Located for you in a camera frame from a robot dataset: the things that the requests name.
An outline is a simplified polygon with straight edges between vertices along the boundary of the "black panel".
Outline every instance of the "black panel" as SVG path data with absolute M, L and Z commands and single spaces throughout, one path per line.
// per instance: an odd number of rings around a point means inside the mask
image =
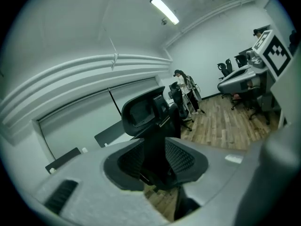
M 105 143 L 110 144 L 124 133 L 125 131 L 123 129 L 122 121 L 118 121 L 114 125 L 97 134 L 94 138 L 100 147 L 105 147 Z
M 56 159 L 54 162 L 47 165 L 45 168 L 50 173 L 50 169 L 54 168 L 57 170 L 59 167 L 63 166 L 67 161 L 71 160 L 73 157 L 80 155 L 79 149 L 76 147 L 69 151 L 68 153 L 64 154 L 60 158 Z
M 246 49 L 246 50 L 244 50 L 244 51 L 239 52 L 238 54 L 239 54 L 239 55 L 244 55 L 244 56 L 246 56 L 246 52 L 247 52 L 247 51 L 250 51 L 250 50 L 252 50 L 252 48 L 248 48 L 248 49 Z
M 50 211 L 59 214 L 71 197 L 78 183 L 71 180 L 63 181 L 59 187 L 55 190 L 55 192 L 48 198 L 45 203 L 45 207 Z

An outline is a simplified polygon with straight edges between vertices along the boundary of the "ceiling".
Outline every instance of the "ceiling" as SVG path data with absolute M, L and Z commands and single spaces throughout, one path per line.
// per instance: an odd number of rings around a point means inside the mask
M 163 0 L 180 22 L 174 25 L 150 0 L 30 0 L 6 43 L 1 71 L 28 75 L 80 57 L 118 53 L 154 56 L 182 29 L 231 0 Z
M 165 16 L 150 3 L 150 0 L 114 0 L 109 11 L 110 14 L 116 14 L 116 16 L 107 16 L 104 23 L 122 23 L 123 29 L 127 30 L 127 35 L 133 34 L 133 29 L 135 29 L 135 34 L 139 38 L 143 37 L 144 42 L 161 45 L 200 17 L 231 0 L 162 1 L 180 20 L 177 25 L 172 24 L 168 19 L 166 25 L 161 25 L 161 20 Z M 124 36 L 121 30 L 119 32 L 118 36 Z

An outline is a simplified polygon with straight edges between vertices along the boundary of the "chair headrest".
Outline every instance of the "chair headrest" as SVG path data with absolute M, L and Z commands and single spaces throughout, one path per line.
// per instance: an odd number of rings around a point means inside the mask
M 163 98 L 165 86 L 150 90 L 125 103 L 121 112 L 124 131 L 136 136 L 145 128 L 164 120 L 169 106 Z
M 224 63 L 219 63 L 219 64 L 217 64 L 217 67 L 219 70 L 222 70 L 222 69 L 226 68 L 226 65 Z

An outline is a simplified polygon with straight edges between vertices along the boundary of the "wooden floor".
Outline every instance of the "wooden floor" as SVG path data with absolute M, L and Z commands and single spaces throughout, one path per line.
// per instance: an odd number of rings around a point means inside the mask
M 278 127 L 279 116 L 270 115 L 270 125 L 266 125 L 263 115 L 259 114 L 249 120 L 254 111 L 247 111 L 243 104 L 232 111 L 229 97 L 216 96 L 199 103 L 206 115 L 193 115 L 194 123 L 188 122 L 192 128 L 181 128 L 181 139 L 196 142 L 200 145 L 211 145 L 221 148 L 247 150 L 250 143 L 264 139 Z M 173 221 L 177 188 L 170 191 L 153 192 L 154 186 L 145 185 L 144 194 L 150 203 L 169 221 Z

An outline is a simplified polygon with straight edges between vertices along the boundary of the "black vent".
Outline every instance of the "black vent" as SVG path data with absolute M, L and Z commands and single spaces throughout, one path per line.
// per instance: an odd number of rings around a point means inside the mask
M 75 181 L 63 181 L 50 198 L 48 198 L 45 207 L 50 211 L 59 214 L 77 185 L 78 183 Z

